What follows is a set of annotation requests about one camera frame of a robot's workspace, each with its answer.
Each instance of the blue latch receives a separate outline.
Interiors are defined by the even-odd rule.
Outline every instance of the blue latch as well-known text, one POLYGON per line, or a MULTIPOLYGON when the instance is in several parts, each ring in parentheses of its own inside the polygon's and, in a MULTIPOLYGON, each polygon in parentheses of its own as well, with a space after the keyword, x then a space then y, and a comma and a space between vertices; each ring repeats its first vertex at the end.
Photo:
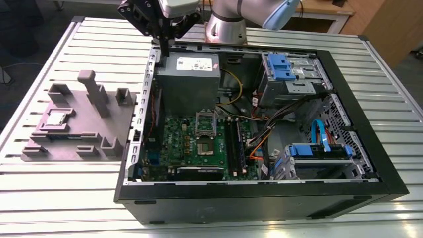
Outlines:
POLYGON ((289 146, 291 156, 295 155, 312 155, 312 150, 309 145, 291 145, 289 146))
POLYGON ((344 149, 345 149, 347 156, 348 156, 348 158, 349 158, 349 157, 353 155, 353 153, 352 153, 352 147, 348 146, 348 145, 345 145, 345 146, 344 146, 344 149))
POLYGON ((291 73, 291 63, 284 55, 269 54, 268 65, 273 72, 273 80, 276 81, 295 81, 296 76, 291 73))

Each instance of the slotted metal table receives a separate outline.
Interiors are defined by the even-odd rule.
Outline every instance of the slotted metal table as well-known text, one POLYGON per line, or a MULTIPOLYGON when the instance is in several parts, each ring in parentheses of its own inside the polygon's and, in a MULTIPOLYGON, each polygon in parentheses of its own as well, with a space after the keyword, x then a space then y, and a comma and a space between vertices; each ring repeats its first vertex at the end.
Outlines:
MULTIPOLYGON (((56 238, 419 237, 423 233, 423 112, 367 41, 356 36, 248 29, 249 45, 329 50, 407 184, 410 195, 335 218, 143 226, 113 203, 120 162, 24 162, 52 83, 83 89, 81 69, 107 91, 140 92, 151 37, 124 20, 75 18, 0 136, 0 235, 56 238)), ((184 41, 203 41, 197 25, 184 41)))

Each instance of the small component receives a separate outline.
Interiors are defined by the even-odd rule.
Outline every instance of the small component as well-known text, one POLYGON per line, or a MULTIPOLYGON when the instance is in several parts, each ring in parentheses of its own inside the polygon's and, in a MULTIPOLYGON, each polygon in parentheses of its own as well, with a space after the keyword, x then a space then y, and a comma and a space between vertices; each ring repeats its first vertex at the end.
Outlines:
POLYGON ((197 139, 197 154, 212 155, 213 154, 213 140, 197 139))
POLYGON ((160 164, 160 153, 156 151, 148 151, 147 158, 151 165, 159 165, 160 164))
POLYGON ((211 111, 196 113, 195 135, 196 137, 216 136, 216 113, 211 111))
POLYGON ((179 167, 176 169, 175 181, 220 181, 224 168, 220 167, 179 167))
POLYGON ((63 125, 67 118, 65 113, 51 113, 45 125, 63 125))

